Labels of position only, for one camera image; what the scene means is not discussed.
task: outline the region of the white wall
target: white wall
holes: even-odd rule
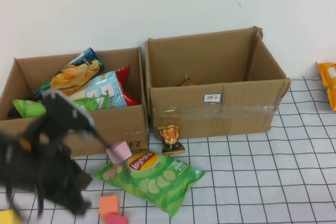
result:
[[[336,0],[0,0],[0,91],[14,57],[253,25],[290,77],[316,74],[317,60],[336,62]]]

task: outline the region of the yellow block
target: yellow block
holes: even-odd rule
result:
[[[20,224],[20,221],[15,216],[12,210],[0,211],[1,224]]]

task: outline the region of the pink block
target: pink block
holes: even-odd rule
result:
[[[129,222],[126,216],[109,214],[106,224],[129,224]]]
[[[130,156],[132,156],[131,150],[128,148],[126,141],[117,142],[111,147],[106,149],[107,154],[114,164],[121,164]]]

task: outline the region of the foam cube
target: foam cube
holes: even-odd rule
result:
[[[12,210],[0,211],[1,224],[20,224],[20,221]]]
[[[109,214],[106,224],[129,224],[129,222],[126,216]]]
[[[106,152],[109,154],[109,158],[114,164],[121,164],[132,156],[131,150],[129,149],[126,141],[113,144],[111,147],[106,149]]]
[[[119,214],[118,195],[102,196],[99,199],[99,214],[102,220],[107,220],[109,214]]]

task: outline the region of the orange block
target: orange block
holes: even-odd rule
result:
[[[119,214],[118,195],[102,196],[99,200],[99,214],[102,220],[107,220],[109,214]]]

